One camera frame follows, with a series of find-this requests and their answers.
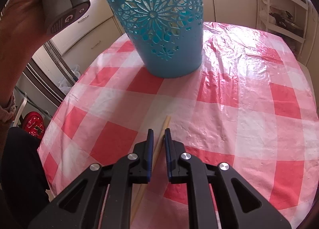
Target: plastic tablecloth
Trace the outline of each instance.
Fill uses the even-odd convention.
[[[280,37],[219,23],[204,23],[203,63],[181,78],[148,73],[127,35],[96,58],[38,150],[53,194],[128,154],[149,128],[156,142],[166,115],[174,140],[206,163],[228,162],[293,228],[307,215],[319,178],[309,84]],[[164,149],[132,228],[188,228],[186,185],[169,184]]]

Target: wooden stick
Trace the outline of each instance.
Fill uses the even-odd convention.
[[[161,130],[159,138],[157,140],[157,144],[156,144],[154,152],[153,152],[152,171],[154,170],[154,167],[156,165],[157,159],[159,157],[159,153],[160,153],[160,151],[162,149],[165,129],[168,128],[168,125],[169,125],[170,121],[171,121],[171,117],[170,116],[166,116],[165,121],[164,121],[163,126],[162,126],[162,130]],[[133,222],[133,220],[135,218],[135,215],[136,215],[136,213],[138,211],[138,208],[139,208],[139,206],[140,206],[140,204],[142,202],[142,198],[143,198],[143,196],[145,194],[146,187],[147,187],[147,184],[141,184],[141,186],[138,189],[138,193],[136,194],[136,198],[134,200],[134,203],[133,203],[132,209],[131,209],[131,218],[130,218],[131,224],[132,224],[132,222]]]

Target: black pants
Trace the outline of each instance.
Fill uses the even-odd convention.
[[[15,218],[27,228],[47,205],[49,189],[37,152],[40,140],[21,128],[9,130],[1,161],[1,186],[7,205]]]

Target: red shoe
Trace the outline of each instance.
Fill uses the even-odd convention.
[[[45,132],[42,116],[35,111],[28,113],[23,119],[22,129],[42,140]]]

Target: silver screw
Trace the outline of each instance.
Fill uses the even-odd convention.
[[[90,170],[92,171],[98,171],[100,169],[100,165],[98,163],[93,163],[90,166]]]
[[[129,160],[136,160],[138,158],[138,155],[136,153],[130,153],[127,158]]]
[[[220,169],[223,170],[223,171],[227,171],[229,169],[229,164],[226,163],[226,162],[222,162],[220,164]]]
[[[181,157],[182,157],[182,159],[184,159],[184,160],[189,160],[192,156],[191,156],[190,153],[184,152],[184,153],[181,154]]]

